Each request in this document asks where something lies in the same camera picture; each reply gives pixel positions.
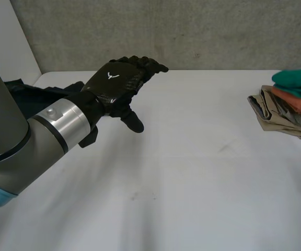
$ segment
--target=white wall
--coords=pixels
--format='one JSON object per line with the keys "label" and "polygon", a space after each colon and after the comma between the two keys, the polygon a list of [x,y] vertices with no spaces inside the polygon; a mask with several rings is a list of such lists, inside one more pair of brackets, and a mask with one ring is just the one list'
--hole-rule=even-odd
{"label": "white wall", "polygon": [[0,76],[4,81],[21,78],[28,85],[41,76],[9,0],[0,0]]}

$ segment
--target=folded clothes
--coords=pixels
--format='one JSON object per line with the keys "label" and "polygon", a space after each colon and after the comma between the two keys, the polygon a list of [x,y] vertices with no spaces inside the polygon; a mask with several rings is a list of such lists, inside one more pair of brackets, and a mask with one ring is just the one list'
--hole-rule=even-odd
{"label": "folded clothes", "polygon": [[271,86],[262,86],[260,94],[249,96],[248,101],[264,131],[279,131],[301,139],[301,126],[279,115],[277,105],[272,98]]}
{"label": "folded clothes", "polygon": [[301,70],[281,71],[272,76],[275,87],[301,98]]}
{"label": "folded clothes", "polygon": [[272,87],[271,92],[286,101],[296,112],[301,113],[301,98],[297,98],[296,96],[284,92],[275,86]]}
{"label": "folded clothes", "polygon": [[280,116],[301,127],[301,113],[297,113],[287,102],[272,94]]}

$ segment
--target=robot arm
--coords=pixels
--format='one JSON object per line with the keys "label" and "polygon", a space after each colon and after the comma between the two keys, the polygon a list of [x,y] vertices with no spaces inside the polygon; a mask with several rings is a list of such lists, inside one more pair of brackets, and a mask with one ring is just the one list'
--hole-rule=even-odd
{"label": "robot arm", "polygon": [[102,116],[120,117],[131,130],[142,132],[143,125],[130,108],[132,97],[155,73],[166,71],[148,58],[112,60],[80,93],[58,100],[28,120],[0,78],[0,207],[76,144],[93,143]]}

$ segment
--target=white table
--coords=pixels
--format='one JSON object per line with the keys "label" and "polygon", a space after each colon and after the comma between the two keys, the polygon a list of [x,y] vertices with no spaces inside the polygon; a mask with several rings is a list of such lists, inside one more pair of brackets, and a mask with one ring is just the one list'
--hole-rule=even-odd
{"label": "white table", "polygon": [[[301,250],[301,140],[263,132],[247,96],[276,71],[170,71],[0,209],[0,251]],[[35,86],[86,82],[53,72]]]}

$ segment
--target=gray wall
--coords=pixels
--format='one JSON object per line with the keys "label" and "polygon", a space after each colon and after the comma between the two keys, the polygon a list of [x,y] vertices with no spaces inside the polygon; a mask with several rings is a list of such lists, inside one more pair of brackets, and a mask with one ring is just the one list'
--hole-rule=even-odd
{"label": "gray wall", "polygon": [[301,0],[11,0],[43,72],[147,55],[170,69],[301,67]]}

